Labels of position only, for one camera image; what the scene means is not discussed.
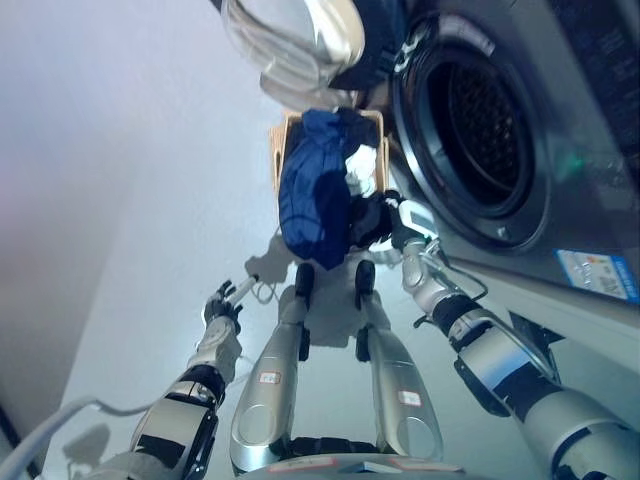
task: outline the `washing machine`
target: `washing machine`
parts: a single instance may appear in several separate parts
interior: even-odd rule
[[[638,303],[638,4],[418,1],[396,135],[453,258]]]

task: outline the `white cable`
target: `white cable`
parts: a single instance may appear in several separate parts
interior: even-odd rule
[[[38,425],[33,432],[20,442],[11,455],[0,465],[0,480],[15,480],[60,427],[67,423],[71,417],[80,410],[90,405],[96,406],[98,410],[116,417],[137,415],[149,409],[149,406],[146,405],[133,410],[119,410],[101,402],[95,397],[79,398],[60,408],[60,410]]]

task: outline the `cable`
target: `cable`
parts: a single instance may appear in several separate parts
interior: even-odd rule
[[[438,255],[438,258],[442,260],[442,263],[444,263],[445,267],[447,267],[449,270],[451,270],[452,272],[456,272],[457,274],[462,275],[463,277],[467,277],[469,280],[473,281],[476,285],[479,285],[480,288],[482,288],[482,292],[476,295],[475,297],[473,297],[471,300],[473,300],[474,302],[477,302],[481,298],[484,298],[487,296],[487,294],[489,293],[489,288],[484,284],[482,280],[474,277],[473,275],[471,275],[468,272],[465,272],[464,270],[460,270],[459,268],[456,268],[453,265],[451,265],[451,262],[449,262],[449,258],[447,257],[447,254],[444,253],[443,250],[438,249],[437,255]]]
[[[14,480],[22,473],[29,462],[42,450],[44,445],[80,410],[88,406],[96,406],[98,410],[115,417],[129,417],[137,415],[149,409],[149,406],[133,410],[120,410],[95,397],[79,398],[55,412],[36,429],[27,435],[24,440],[11,452],[7,459],[0,465],[0,480]]]

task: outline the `blue cloth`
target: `blue cloth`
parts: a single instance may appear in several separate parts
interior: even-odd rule
[[[347,131],[339,115],[309,110],[303,132],[283,165],[278,205],[282,238],[303,259],[329,270],[349,249],[349,187],[343,146]]]

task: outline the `white cloth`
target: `white cloth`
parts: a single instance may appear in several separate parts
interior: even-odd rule
[[[368,197],[376,190],[376,157],[378,152],[368,145],[360,145],[356,153],[345,160],[347,185],[351,195]]]

